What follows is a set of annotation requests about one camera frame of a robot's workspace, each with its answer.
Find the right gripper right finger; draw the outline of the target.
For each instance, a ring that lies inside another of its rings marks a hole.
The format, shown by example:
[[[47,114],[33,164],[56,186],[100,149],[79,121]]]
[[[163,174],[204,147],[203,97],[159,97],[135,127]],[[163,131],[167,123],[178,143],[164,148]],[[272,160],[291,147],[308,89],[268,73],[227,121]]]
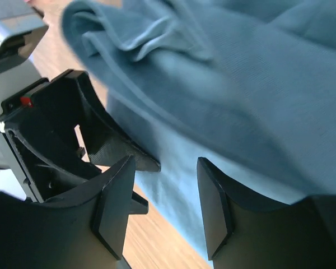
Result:
[[[214,268],[336,268],[336,196],[291,205],[197,161],[207,254]]]

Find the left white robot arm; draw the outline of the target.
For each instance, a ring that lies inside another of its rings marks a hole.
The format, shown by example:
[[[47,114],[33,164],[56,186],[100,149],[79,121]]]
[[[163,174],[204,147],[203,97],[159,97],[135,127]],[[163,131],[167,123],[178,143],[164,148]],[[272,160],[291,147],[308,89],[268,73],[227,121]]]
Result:
[[[76,207],[112,194],[144,204],[125,170],[160,171],[105,111],[88,74],[38,77],[0,100],[0,169],[11,169],[34,202]]]

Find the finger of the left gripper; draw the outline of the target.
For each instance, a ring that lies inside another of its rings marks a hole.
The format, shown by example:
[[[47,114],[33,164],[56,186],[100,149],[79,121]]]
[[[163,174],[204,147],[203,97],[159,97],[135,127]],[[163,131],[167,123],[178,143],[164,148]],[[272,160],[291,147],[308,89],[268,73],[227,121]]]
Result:
[[[137,192],[133,191],[130,201],[128,203],[128,214],[129,215],[146,215],[149,212],[148,201],[139,195]]]
[[[97,97],[87,73],[78,77],[85,122],[81,134],[89,160],[99,166],[113,166],[125,156],[133,156],[138,171],[159,172],[160,163],[115,122]]]

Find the grey blue t shirt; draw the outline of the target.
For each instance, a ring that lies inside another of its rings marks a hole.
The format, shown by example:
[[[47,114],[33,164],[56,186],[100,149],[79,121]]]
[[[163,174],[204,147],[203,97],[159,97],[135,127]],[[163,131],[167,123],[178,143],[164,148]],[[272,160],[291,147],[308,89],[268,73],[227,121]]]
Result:
[[[336,1],[73,1],[62,32],[161,165],[136,183],[202,257],[199,157],[284,203],[336,194]]]

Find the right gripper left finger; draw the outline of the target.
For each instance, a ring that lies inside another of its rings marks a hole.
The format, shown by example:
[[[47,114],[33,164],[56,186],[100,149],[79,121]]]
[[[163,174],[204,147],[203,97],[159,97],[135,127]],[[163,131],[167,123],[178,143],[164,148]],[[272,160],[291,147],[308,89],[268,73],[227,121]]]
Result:
[[[127,268],[135,168],[125,157],[44,203],[0,192],[0,268]]]

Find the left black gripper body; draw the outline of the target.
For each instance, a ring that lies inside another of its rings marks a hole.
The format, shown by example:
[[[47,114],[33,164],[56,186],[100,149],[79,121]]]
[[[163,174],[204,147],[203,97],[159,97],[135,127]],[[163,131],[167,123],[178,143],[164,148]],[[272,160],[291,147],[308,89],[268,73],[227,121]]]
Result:
[[[82,89],[92,89],[88,74],[68,69],[52,80],[38,79],[1,103],[5,135],[38,202],[101,173],[82,160],[85,151],[75,133],[87,124]]]

